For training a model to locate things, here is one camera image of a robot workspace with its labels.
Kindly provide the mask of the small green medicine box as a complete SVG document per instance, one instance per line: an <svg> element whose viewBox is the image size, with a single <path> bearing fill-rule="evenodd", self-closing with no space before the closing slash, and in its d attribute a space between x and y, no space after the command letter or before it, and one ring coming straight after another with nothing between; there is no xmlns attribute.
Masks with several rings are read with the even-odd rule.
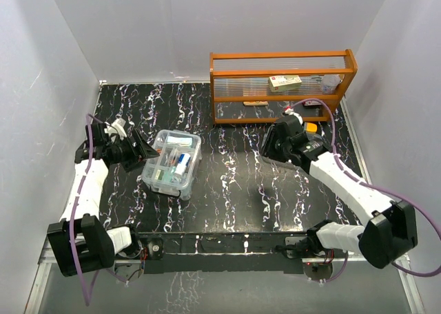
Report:
<svg viewBox="0 0 441 314"><path fill-rule="evenodd" d="M157 169L156 173L155 173L155 180L162 180L163 179L163 175L164 175L164 170L163 169Z"/></svg>

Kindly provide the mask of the white green sachet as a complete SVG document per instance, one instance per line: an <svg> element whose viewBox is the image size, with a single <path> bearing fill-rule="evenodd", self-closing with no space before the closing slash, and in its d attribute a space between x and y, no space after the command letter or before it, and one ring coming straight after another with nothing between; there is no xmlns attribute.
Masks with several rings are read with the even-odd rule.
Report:
<svg viewBox="0 0 441 314"><path fill-rule="evenodd" d="M167 143L171 145L178 145L183 147L191 147L193 143L193 138L191 137L175 137L168 136Z"/></svg>

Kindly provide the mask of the white blue cylinder bottle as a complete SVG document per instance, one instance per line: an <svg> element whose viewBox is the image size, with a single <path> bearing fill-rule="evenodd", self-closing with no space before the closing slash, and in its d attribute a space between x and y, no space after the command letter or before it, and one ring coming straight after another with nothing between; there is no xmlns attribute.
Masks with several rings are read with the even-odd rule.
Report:
<svg viewBox="0 0 441 314"><path fill-rule="evenodd" d="M174 173L177 176L183 176L190 160L191 160L191 155L189 153L182 153L179 156L178 163L177 163L177 166L176 166Z"/></svg>

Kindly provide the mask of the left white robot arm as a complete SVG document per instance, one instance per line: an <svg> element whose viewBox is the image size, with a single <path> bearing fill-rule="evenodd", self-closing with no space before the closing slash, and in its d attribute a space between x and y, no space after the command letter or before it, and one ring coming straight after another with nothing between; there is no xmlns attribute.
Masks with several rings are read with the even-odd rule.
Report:
<svg viewBox="0 0 441 314"><path fill-rule="evenodd" d="M87 138L75 152L75 177L68 203L60 220L47 230L65 277L108 269L117 255L135 258L141 253L142 241L134 227L123 224L105 229L100 223L101 194L111 166L118 165L130 173L144 167L147 159L159 156L138 130L126 133L122 118L113 123L94 122L85 130Z"/></svg>

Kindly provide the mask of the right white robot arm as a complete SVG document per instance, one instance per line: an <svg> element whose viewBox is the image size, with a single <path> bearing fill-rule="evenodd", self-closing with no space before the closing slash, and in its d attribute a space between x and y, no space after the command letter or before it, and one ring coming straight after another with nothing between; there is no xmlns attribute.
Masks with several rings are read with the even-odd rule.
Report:
<svg viewBox="0 0 441 314"><path fill-rule="evenodd" d="M309 135L294 115L277 119L267 130L261 156L284 167L298 167L334 192L355 214L358 225L330 220L307 230L303 242L317 257L331 249L359 253L383 269L416 247L418 232L414 207L397 196L388 197L350 170L332 146Z"/></svg>

